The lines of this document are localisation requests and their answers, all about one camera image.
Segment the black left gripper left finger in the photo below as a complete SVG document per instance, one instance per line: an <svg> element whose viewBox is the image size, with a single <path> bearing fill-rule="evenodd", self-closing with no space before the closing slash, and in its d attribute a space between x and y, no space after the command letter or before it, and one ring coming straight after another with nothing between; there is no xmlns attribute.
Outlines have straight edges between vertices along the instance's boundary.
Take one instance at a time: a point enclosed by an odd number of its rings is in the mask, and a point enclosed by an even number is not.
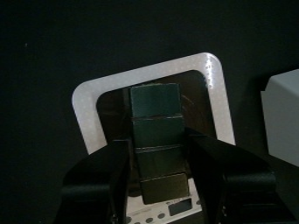
<svg viewBox="0 0 299 224"><path fill-rule="evenodd" d="M125 224L128 140L115 140L68 171L53 224Z"/></svg>

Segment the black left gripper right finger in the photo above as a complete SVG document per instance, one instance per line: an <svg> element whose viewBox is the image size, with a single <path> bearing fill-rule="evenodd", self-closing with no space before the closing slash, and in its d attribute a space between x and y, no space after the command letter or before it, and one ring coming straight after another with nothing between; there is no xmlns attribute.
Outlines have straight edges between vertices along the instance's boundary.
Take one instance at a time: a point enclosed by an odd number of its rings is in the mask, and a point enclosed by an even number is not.
<svg viewBox="0 0 299 224"><path fill-rule="evenodd" d="M193 129L184 139L205 224L299 224L265 160Z"/></svg>

